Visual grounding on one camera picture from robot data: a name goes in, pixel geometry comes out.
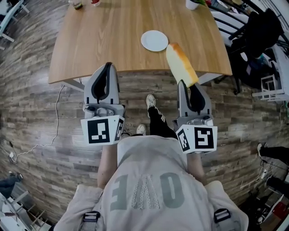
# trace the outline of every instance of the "wooden floor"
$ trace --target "wooden floor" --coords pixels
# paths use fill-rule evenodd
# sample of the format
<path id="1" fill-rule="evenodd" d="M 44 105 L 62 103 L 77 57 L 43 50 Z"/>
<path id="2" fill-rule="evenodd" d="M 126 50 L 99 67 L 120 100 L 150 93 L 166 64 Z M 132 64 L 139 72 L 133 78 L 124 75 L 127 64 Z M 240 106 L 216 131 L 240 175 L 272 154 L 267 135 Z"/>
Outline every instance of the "wooden floor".
<path id="1" fill-rule="evenodd" d="M 0 51 L 0 114 L 1 147 L 7 152 L 30 150 L 37 143 L 48 144 L 55 136 L 55 102 L 60 84 L 48 84 L 48 72 L 57 32 L 68 4 L 66 0 L 30 0 L 31 13 L 21 12 L 19 22 L 8 26 L 11 43 L 0 39 L 5 51 Z M 169 73 L 122 73 L 119 75 L 120 98 L 126 105 L 126 130 L 134 133 L 139 123 L 149 125 L 145 97 L 152 93 L 168 123 L 177 116 L 175 80 Z M 255 101 L 252 90 L 243 86 L 237 97 L 232 80 L 219 85 L 205 84 L 212 100 L 214 123 L 218 126 L 218 151 L 203 157 L 209 181 L 220 180 L 225 191 L 241 203 L 256 183 L 260 159 L 256 146 L 267 141 L 269 146 L 289 147 L 288 127 L 280 127 L 280 105 Z M 84 114 L 83 93 L 66 88 L 58 103 L 59 133 L 51 146 L 37 147 L 19 156 L 17 165 L 9 163 L 7 153 L 0 148 L 0 176 L 19 171 L 23 184 L 39 209 L 56 222 L 66 210 L 77 184 L 96 185 L 100 150 L 86 147 L 80 119 Z M 285 167 L 279 161 L 275 164 Z M 285 171 L 272 167 L 274 175 Z"/>

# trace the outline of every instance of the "bread slice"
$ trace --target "bread slice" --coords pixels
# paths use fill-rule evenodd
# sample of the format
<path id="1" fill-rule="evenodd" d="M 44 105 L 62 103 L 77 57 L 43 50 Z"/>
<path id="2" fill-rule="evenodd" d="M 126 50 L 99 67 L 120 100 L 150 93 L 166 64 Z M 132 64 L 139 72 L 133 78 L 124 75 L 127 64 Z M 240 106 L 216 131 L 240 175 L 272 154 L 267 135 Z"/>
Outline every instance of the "bread slice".
<path id="1" fill-rule="evenodd" d="M 177 83 L 183 80 L 186 87 L 189 88 L 199 82 L 199 78 L 191 66 L 189 59 L 177 43 L 170 43 L 167 46 L 166 54 L 168 65 Z"/>

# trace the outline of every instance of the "blue jeans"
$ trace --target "blue jeans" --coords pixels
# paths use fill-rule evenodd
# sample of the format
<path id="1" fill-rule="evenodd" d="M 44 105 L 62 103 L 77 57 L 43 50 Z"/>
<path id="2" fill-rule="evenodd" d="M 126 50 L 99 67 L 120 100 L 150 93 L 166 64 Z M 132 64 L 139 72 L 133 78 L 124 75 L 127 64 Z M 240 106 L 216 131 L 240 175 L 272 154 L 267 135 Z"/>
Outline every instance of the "blue jeans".
<path id="1" fill-rule="evenodd" d="M 10 176 L 5 180 L 0 180 L 0 193 L 6 199 L 10 197 L 16 182 L 20 182 L 20 179 L 15 176 Z"/>

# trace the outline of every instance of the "white plate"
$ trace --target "white plate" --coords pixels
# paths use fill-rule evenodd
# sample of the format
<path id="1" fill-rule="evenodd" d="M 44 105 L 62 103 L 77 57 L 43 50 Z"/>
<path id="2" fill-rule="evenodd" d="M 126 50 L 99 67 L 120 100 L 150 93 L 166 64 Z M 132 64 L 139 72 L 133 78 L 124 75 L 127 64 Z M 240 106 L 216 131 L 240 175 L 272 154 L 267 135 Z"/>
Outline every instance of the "white plate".
<path id="1" fill-rule="evenodd" d="M 160 31 L 147 31 L 141 36 L 141 44 L 150 51 L 162 51 L 168 46 L 168 38 Z"/>

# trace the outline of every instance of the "white flower pot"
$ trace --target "white flower pot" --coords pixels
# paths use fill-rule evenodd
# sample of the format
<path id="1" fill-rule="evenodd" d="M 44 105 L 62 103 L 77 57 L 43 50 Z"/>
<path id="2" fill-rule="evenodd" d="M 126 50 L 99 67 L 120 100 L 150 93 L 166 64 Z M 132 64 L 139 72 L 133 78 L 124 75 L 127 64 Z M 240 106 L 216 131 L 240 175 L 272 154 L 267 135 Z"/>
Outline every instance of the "white flower pot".
<path id="1" fill-rule="evenodd" d="M 194 10 L 195 8 L 198 7 L 198 5 L 199 5 L 198 3 L 195 3 L 195 2 L 193 2 L 191 0 L 186 0 L 186 7 L 188 9 Z"/>

